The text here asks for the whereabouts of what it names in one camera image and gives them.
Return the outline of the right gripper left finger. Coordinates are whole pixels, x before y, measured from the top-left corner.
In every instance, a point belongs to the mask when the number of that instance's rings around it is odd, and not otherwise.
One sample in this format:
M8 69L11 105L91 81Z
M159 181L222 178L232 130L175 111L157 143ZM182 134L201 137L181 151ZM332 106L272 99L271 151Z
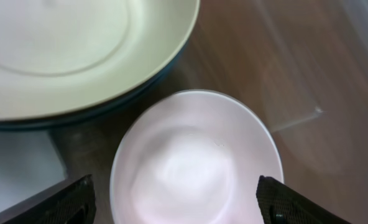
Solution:
M93 177L85 175L70 185L41 198L46 190L0 213L4 224L93 224L96 195Z

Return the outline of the cream plastic bowl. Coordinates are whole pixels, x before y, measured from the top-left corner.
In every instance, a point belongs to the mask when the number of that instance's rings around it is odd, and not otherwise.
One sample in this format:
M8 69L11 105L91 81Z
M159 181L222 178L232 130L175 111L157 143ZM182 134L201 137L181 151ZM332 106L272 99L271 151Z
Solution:
M95 106L183 48L199 0L0 0L0 121Z

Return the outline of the white small bowl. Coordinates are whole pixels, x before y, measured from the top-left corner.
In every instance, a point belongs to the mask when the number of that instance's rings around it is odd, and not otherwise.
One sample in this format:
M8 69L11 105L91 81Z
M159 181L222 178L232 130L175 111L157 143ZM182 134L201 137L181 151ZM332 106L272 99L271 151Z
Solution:
M222 93L180 91L147 109L122 138L111 213L115 223L262 223L260 176L284 180L258 116Z

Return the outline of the dark blue bowl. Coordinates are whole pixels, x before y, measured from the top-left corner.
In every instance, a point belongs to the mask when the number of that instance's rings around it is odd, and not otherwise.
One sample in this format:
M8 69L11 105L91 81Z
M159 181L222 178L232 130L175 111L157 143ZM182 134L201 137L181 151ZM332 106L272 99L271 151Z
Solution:
M0 131L38 131L61 128L84 123L86 121L91 121L103 116L107 116L111 113L121 111L133 104L136 100L145 96L150 90L155 88L161 81L163 81L171 72L173 66L177 63L186 47L187 44L185 44L176 54L176 56L174 56L174 58L152 78L119 97L115 97L96 106L91 106L82 110L76 110L56 116L48 116L36 119L21 119L15 121L0 121Z

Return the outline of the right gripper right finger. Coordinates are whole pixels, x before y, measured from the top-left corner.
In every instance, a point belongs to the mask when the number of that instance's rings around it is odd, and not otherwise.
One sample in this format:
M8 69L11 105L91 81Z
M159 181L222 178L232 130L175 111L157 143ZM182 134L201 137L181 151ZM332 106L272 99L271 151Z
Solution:
M265 224L349 224L272 177L259 177L256 197Z

